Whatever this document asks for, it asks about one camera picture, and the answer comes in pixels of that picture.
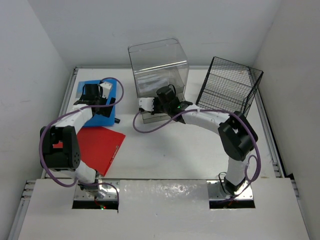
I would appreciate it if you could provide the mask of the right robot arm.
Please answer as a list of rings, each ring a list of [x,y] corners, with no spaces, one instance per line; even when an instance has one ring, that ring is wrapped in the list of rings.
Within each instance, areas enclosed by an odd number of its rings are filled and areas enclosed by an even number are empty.
[[[169,115],[174,121],[209,130],[220,137],[228,155],[224,190],[235,194],[246,180],[249,155],[258,136],[240,111],[231,113],[210,111],[189,101],[181,101],[174,90],[164,86],[156,91],[155,109]]]

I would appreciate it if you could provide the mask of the blue folder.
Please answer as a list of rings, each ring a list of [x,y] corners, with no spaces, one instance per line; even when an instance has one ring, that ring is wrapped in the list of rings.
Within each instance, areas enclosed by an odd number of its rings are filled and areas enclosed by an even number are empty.
[[[93,118],[85,127],[108,127],[120,123],[116,118],[117,81],[111,78],[105,80],[80,81],[77,85],[75,101],[87,105],[108,105],[108,107],[94,108]]]

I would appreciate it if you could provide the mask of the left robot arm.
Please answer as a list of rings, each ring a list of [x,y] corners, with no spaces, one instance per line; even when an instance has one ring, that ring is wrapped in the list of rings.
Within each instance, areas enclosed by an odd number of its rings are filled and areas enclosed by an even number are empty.
[[[58,185],[97,187],[96,170],[83,162],[77,134],[95,116],[109,117],[116,103],[109,82],[87,83],[70,111],[40,130],[40,164]]]

